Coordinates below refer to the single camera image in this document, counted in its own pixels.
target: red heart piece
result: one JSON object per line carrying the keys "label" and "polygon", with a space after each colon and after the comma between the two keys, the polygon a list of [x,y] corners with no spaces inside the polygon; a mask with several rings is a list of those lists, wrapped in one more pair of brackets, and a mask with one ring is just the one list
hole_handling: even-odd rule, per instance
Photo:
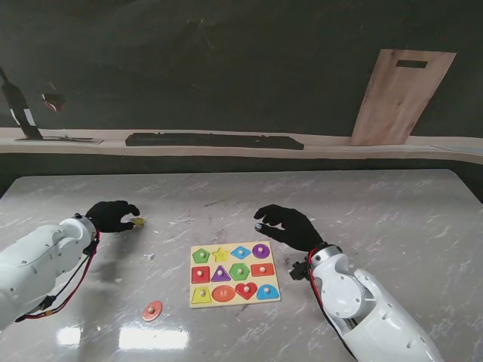
{"label": "red heart piece", "polygon": [[[248,292],[245,291],[245,287],[250,288]],[[258,287],[255,283],[240,283],[236,284],[235,287],[236,292],[246,300],[249,300],[257,292],[257,289]]]}

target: purple circle piece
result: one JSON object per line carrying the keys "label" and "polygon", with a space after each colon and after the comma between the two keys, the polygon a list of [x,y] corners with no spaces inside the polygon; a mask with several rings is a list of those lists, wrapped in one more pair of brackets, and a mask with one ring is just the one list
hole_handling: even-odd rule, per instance
{"label": "purple circle piece", "polygon": [[270,255],[270,249],[266,245],[257,244],[251,250],[254,256],[258,259],[265,259],[268,255]]}

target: black bar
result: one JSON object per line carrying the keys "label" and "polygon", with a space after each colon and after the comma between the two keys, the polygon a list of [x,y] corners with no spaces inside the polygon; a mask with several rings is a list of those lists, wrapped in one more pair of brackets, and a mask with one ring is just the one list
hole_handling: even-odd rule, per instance
{"label": "black bar", "polygon": [[250,149],[303,149],[303,144],[286,136],[238,136],[205,133],[133,133],[126,146],[210,146]]}
{"label": "black bar", "polygon": [[400,59],[396,63],[395,66],[399,66],[402,68],[419,68],[419,69],[424,69],[426,68],[426,65],[428,62],[423,62],[422,60],[403,60]]}

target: dark wall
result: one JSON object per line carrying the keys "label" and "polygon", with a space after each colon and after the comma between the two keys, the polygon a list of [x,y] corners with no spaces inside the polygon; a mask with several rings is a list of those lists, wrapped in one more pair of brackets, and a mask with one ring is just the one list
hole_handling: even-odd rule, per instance
{"label": "dark wall", "polygon": [[0,65],[40,128],[349,136],[381,48],[457,52],[413,135],[483,137],[481,14],[470,0],[16,0]]}
{"label": "dark wall", "polygon": [[243,157],[124,157],[106,155],[0,155],[0,180],[36,175],[399,170],[443,168],[455,172],[483,201],[483,165],[425,159],[296,160]]}
{"label": "dark wall", "polygon": [[0,197],[8,190],[12,183],[18,178],[18,176],[2,175],[0,176]]}

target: purple triangle piece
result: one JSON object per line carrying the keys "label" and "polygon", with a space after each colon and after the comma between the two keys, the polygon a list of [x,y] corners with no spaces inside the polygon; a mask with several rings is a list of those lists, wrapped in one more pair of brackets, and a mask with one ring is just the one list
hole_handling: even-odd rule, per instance
{"label": "purple triangle piece", "polygon": [[215,273],[213,273],[213,277],[211,281],[231,281],[232,279],[229,277],[228,273],[226,272],[223,266],[219,266]]}

